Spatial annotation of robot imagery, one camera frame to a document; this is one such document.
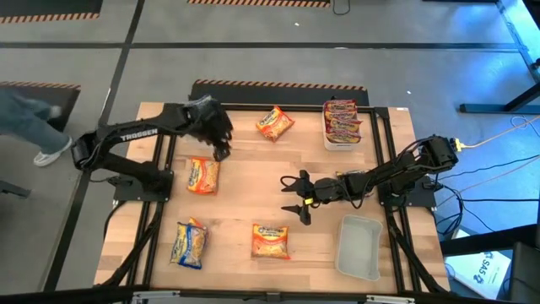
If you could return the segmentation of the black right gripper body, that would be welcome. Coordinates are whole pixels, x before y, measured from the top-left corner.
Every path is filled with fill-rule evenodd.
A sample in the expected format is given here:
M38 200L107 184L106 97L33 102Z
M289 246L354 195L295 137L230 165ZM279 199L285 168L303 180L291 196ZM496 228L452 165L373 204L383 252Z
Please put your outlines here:
M305 182L301 197L304 200L311 200L314 204L329 204L340 201L344 199L343 184L339 180L329 177L316 182Z

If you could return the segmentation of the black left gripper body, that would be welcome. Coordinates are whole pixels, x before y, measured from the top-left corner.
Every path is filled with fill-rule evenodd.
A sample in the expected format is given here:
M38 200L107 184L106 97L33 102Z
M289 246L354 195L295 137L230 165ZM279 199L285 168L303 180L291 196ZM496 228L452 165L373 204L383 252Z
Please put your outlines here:
M189 126L186 133L206 144L222 142L219 136L219 123L230 120L221 103L211 95L186 104Z

